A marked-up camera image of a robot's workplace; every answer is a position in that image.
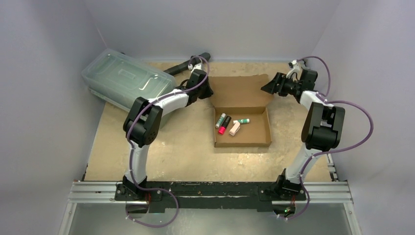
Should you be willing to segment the brown cardboard box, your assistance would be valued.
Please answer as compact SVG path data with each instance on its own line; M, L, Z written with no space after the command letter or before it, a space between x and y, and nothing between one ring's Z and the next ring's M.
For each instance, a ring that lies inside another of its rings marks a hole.
M272 143L267 105L274 99L272 94L261 90L270 82L267 74L251 76L215 76L209 78L214 94L209 98L213 106L213 122L222 113L231 116L223 135L214 127L214 146L219 147L269 147ZM241 124L239 131L231 136L233 121L249 118L250 123Z

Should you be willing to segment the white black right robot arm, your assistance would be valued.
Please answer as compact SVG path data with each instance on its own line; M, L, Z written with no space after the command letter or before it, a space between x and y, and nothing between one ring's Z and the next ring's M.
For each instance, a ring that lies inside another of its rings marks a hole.
M346 111L328 104L314 90L318 73L303 69L299 80L278 72L261 90L279 96L292 95L307 111L302 131L302 146L294 161L278 176L270 187L280 199L298 195L305 176L323 154L336 148L341 140Z

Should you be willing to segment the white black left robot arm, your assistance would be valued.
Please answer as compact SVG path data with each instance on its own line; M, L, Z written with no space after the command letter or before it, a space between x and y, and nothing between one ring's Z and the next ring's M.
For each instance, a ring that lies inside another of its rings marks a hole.
M140 200L146 194L146 162L151 143L156 139L161 119L177 110L189 106L198 99L213 95L208 81L208 72L194 69L190 78L167 94L157 98L138 97L123 124L130 156L123 185L133 200Z

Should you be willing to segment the clear plastic storage box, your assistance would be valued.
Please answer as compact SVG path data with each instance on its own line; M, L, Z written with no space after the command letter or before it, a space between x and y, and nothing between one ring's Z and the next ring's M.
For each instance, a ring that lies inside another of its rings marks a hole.
M177 86L174 76L112 49L104 50L81 75L94 95L127 112L136 98L156 98Z

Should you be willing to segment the pale pink correction tape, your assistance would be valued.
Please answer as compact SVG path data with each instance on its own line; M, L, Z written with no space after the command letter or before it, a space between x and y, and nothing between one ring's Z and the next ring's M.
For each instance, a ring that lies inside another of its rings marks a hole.
M231 136L234 136L239 131L240 125L241 125L240 122L235 121L233 124L233 127L229 130L229 134Z

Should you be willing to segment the green white glue stick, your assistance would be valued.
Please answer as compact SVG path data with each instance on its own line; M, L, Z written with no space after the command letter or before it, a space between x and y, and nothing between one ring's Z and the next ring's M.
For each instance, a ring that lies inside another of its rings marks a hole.
M226 114L225 113L222 113L220 115L218 121L215 124L215 128L219 128L222 125L222 123L224 122L225 117L226 117Z
M233 121L234 124L236 123L240 123L240 124L247 124L250 123L250 119L249 118L245 118L245 119L237 119Z

